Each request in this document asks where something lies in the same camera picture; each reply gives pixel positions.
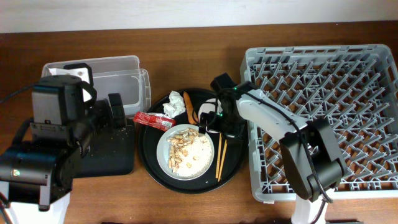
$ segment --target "rice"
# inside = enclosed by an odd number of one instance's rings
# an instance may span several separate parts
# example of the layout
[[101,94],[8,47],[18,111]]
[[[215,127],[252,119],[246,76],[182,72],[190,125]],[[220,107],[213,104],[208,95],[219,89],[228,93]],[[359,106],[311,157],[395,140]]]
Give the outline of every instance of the rice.
[[196,136],[193,139],[193,143],[185,146],[184,150],[188,151],[188,156],[182,157],[180,167],[177,169],[177,175],[191,178],[202,174],[211,162],[213,152],[210,141],[206,136]]

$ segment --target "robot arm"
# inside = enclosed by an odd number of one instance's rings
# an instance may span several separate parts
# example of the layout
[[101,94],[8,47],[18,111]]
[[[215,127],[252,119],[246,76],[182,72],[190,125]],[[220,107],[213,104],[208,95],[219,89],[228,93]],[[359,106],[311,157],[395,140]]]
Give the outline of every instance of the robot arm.
[[[90,98],[83,100],[83,90]],[[73,75],[43,77],[32,91],[34,118],[0,156],[0,208],[11,223],[63,223],[72,180],[103,127],[126,125],[118,93],[96,101],[93,83]],[[22,141],[27,128],[32,141]]]
[[[226,73],[216,77],[211,87],[217,95],[214,102],[220,101],[216,108],[222,107],[223,112],[218,115],[215,112],[202,113],[200,131],[206,128],[236,139],[242,137],[244,120],[257,124],[280,145],[286,178],[298,195],[292,221],[325,222],[320,219],[325,215],[322,200],[331,201],[325,191],[333,192],[347,170],[328,121],[310,121],[297,116],[273,102],[251,83],[235,84]],[[318,148],[311,156],[310,146]]]

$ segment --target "green light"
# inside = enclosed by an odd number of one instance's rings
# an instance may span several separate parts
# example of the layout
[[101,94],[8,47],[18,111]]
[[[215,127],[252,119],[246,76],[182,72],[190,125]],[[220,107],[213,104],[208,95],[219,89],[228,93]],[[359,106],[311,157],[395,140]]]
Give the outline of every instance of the green light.
[[13,175],[13,176],[16,176],[16,177],[17,177],[17,176],[19,176],[20,174],[21,174],[21,172],[19,172],[19,170],[13,170],[13,171],[12,171],[12,175]]

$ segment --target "round black tray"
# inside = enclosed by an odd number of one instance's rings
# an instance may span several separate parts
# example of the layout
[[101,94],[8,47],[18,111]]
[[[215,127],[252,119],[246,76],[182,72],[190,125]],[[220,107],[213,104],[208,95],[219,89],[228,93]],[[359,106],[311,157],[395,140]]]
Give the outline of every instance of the round black tray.
[[[203,89],[186,89],[179,90],[182,95],[187,92],[191,98],[192,105],[203,103],[210,98],[214,98],[215,94],[210,90]],[[165,96],[156,104],[149,108],[148,113],[163,113],[163,104],[169,102],[169,96]],[[187,113],[182,113],[174,118],[178,124],[188,124]],[[139,131],[139,156],[144,163],[148,173],[161,185],[170,190],[185,194],[200,194],[208,192],[227,183],[237,173],[242,165],[244,155],[247,153],[248,141],[247,135],[244,134],[243,142],[233,142],[228,140],[228,148],[225,155],[225,162],[223,166],[223,173],[221,181],[216,180],[216,163],[219,134],[210,134],[215,148],[215,156],[210,168],[199,178],[193,180],[176,180],[168,176],[159,166],[156,158],[157,143],[162,137],[164,131],[152,128],[150,126],[142,125]]]

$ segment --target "black object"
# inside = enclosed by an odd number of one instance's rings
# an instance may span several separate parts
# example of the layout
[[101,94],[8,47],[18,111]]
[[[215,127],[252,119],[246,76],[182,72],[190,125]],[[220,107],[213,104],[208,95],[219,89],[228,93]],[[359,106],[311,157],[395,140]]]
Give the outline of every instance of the black object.
[[90,151],[81,160],[76,178],[130,174],[134,168],[134,122],[124,128],[104,127],[90,142]]
[[316,224],[318,222],[319,218],[322,215],[323,209],[325,208],[326,203],[327,203],[327,201],[325,199],[323,199],[322,203],[321,203],[321,207],[319,208],[318,213],[315,216],[315,218],[313,219],[313,221],[311,222],[311,224]]
[[93,70],[86,63],[73,63],[73,64],[69,64],[69,65],[64,65],[63,66],[63,69],[67,69],[67,70],[76,69],[76,68],[87,68],[87,70],[88,70],[88,80],[90,81],[90,85],[94,86]]
[[[239,115],[236,107],[236,100],[242,95],[241,91],[256,89],[250,82],[237,85],[232,81],[227,73],[217,76],[210,84],[216,92],[216,102],[219,100],[223,109],[222,116],[217,116],[215,112],[203,113],[200,117],[199,125],[202,127],[200,133],[204,133],[205,128],[221,132],[224,135],[242,138],[244,120]],[[241,90],[236,92],[224,90]]]
[[[190,96],[193,105],[202,104],[208,99],[214,98],[214,92],[203,89],[186,89],[178,91],[181,95],[187,92]],[[163,104],[169,102],[169,96],[165,96],[154,104],[148,113],[163,113]],[[187,113],[182,113],[174,118],[178,124],[188,124]],[[186,193],[186,194],[200,194],[208,192],[227,183],[240,169],[244,157],[248,153],[247,135],[243,136],[242,141],[228,140],[228,151],[225,157],[223,173],[221,181],[217,182],[216,174],[216,159],[215,155],[213,163],[210,168],[197,179],[193,180],[176,180],[168,176],[159,166],[156,157],[157,143],[162,137],[164,131],[152,128],[150,126],[141,126],[139,131],[139,155],[148,173],[161,185],[168,189]],[[219,134],[208,133],[213,141],[214,148],[218,148]]]
[[[91,100],[83,101],[83,89]],[[114,97],[119,105],[120,96]],[[22,124],[12,146],[0,156],[0,195],[6,204],[37,203],[39,210],[47,211],[72,190],[92,137],[112,126],[113,115],[106,99],[95,101],[95,89],[71,75],[41,78],[32,99],[33,122]],[[32,142],[22,142],[29,125]]]
[[126,125],[126,115],[120,93],[108,94],[109,102],[111,103],[113,114],[113,128],[122,128]]
[[33,88],[34,85],[36,85],[36,83],[29,84],[29,85],[24,86],[24,87],[22,87],[21,89],[15,91],[15,92],[11,93],[11,94],[8,94],[8,95],[7,95],[6,97],[4,97],[3,99],[0,99],[0,104],[2,104],[2,103],[4,103],[4,102],[6,102],[7,100],[11,99],[13,96],[16,96],[16,95],[22,93],[23,91],[26,91],[26,90],[28,90],[28,89],[30,89],[30,88]]
[[[213,119],[210,120],[211,113],[209,113],[205,115],[205,125],[210,127],[216,124],[215,128],[232,133],[234,121],[237,121],[238,125],[240,124],[240,120],[237,118],[239,113],[236,100],[240,99],[243,94],[268,106],[270,110],[280,113],[296,130],[295,133],[287,133],[285,138],[280,141],[282,159],[289,183],[294,186],[293,189],[303,199],[310,199],[313,202],[322,193],[324,200],[332,203],[333,200],[327,195],[325,189],[337,187],[347,168],[328,121],[319,119],[309,122],[306,128],[300,130],[295,121],[284,111],[250,94],[249,91],[255,89],[250,82],[234,85],[235,83],[227,73],[213,80],[211,87],[216,91],[216,99],[221,101],[224,116],[213,115]],[[319,151],[313,156],[308,150],[308,139],[313,147],[319,146]]]
[[[312,154],[311,158],[322,186],[325,190],[339,186],[341,178],[346,174],[347,166],[329,122],[326,119],[310,121],[301,133],[312,147],[318,146],[318,151]],[[305,151],[301,149],[297,133],[287,133],[280,140],[286,178],[290,186],[299,197],[313,202],[318,199],[320,189],[310,165],[305,162]]]
[[0,213],[1,213],[2,219],[4,220],[4,222],[6,224],[12,224],[11,219],[6,212],[6,207],[8,207],[8,205],[6,203],[4,203],[3,200],[0,200]]

